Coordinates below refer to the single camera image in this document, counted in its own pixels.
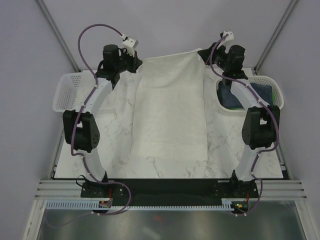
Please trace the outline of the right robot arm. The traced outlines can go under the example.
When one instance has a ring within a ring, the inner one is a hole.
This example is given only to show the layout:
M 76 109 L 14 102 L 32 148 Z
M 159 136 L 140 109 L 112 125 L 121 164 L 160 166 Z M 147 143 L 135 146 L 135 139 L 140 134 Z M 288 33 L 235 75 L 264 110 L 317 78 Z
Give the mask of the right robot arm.
M 253 89 L 243 71 L 245 49 L 233 45 L 228 51 L 219 41 L 210 48 L 199 50 L 198 55 L 205 65 L 216 65 L 222 70 L 215 75 L 222 79 L 227 90 L 233 94 L 246 111 L 241 136 L 245 144 L 240 162 L 232 172 L 228 185 L 229 193 L 241 197 L 247 191 L 246 182 L 257 180 L 254 169 L 262 153 L 274 151 L 279 144 L 280 108 L 270 105 Z

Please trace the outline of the white towel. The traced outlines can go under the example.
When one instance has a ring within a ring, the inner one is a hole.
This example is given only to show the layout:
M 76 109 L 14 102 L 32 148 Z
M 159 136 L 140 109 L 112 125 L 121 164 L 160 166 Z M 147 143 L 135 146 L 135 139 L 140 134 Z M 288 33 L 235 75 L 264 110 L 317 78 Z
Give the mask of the white towel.
M 133 114 L 133 156 L 207 160 L 204 70 L 195 50 L 143 61 Z

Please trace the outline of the dark blue towel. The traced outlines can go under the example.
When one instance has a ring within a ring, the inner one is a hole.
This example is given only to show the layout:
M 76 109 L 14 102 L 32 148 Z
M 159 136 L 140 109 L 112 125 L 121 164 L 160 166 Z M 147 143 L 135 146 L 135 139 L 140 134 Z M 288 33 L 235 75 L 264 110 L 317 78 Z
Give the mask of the dark blue towel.
M 257 94 L 262 97 L 269 105 L 273 106 L 273 92 L 270 85 L 263 85 L 255 82 L 250 83 Z M 228 87 L 222 81 L 218 83 L 217 97 L 219 103 L 229 110 L 243 109 L 240 101 L 229 91 Z

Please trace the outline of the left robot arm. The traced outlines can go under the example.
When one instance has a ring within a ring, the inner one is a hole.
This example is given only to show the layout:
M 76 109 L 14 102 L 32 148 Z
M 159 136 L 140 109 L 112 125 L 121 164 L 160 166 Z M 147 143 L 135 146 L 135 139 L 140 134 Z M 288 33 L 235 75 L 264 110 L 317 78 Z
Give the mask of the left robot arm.
M 120 74 L 125 71 L 135 74 L 143 63 L 138 58 L 135 44 L 123 43 L 122 48 L 115 44 L 105 45 L 102 57 L 96 71 L 88 68 L 94 77 L 94 85 L 88 96 L 79 109 L 65 110 L 62 115 L 65 141 L 70 145 L 70 153 L 73 157 L 80 157 L 87 177 L 94 182 L 92 191 L 98 197 L 105 197 L 109 193 L 110 183 L 97 150 L 100 132 L 95 115 L 120 80 Z

